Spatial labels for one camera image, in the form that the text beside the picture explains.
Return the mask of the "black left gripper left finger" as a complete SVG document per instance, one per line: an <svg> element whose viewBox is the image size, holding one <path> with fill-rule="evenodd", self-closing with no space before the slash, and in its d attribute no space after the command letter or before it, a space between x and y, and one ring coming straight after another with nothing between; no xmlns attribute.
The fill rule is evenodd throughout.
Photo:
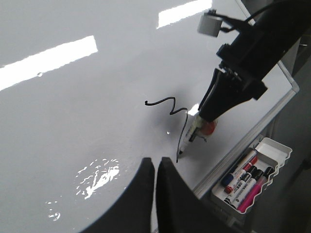
<svg viewBox="0 0 311 233"><path fill-rule="evenodd" d="M149 233L153 205L155 168L143 158L122 195L84 233Z"/></svg>

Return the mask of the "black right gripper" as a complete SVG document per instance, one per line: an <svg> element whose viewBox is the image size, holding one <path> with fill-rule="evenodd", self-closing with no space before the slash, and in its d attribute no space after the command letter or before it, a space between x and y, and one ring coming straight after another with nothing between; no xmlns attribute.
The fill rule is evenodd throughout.
<svg viewBox="0 0 311 233"><path fill-rule="evenodd" d="M214 69L199 105L199 116L207 122L263 95L267 87L262 79L301 36L301 15L263 14L253 26L239 31L232 44L217 52L221 66L231 73Z"/></svg>

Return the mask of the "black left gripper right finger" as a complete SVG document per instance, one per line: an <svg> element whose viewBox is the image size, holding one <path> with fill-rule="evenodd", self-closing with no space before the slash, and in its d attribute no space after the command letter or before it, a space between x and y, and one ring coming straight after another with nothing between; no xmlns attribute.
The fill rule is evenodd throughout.
<svg viewBox="0 0 311 233"><path fill-rule="evenodd" d="M158 167L155 201L160 233L235 232L195 196L169 157L163 157Z"/></svg>

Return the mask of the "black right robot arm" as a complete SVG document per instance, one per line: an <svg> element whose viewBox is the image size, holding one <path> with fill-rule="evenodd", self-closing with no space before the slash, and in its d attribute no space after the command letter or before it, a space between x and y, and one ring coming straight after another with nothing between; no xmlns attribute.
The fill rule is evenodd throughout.
<svg viewBox="0 0 311 233"><path fill-rule="evenodd" d="M267 90L263 78L310 26L309 0L275 2L245 20L205 12L199 33L217 37L220 31L236 30L239 35L217 52L222 61L199 105L199 116L212 122L240 103L258 100Z"/></svg>

